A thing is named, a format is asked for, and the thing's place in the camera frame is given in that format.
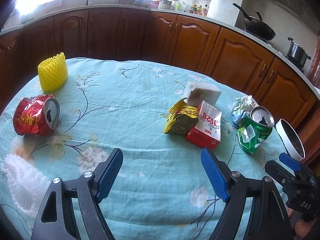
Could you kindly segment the person's right hand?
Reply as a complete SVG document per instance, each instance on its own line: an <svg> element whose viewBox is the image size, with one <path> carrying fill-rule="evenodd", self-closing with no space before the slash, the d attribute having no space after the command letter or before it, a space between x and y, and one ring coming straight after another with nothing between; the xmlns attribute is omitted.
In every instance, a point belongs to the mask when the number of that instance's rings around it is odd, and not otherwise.
<svg viewBox="0 0 320 240"><path fill-rule="evenodd" d="M305 222L301 218L300 214L293 209L288 208L287 214L289 216L291 226L293 226L296 233L295 239L303 239L310 231L310 223Z"/></svg>

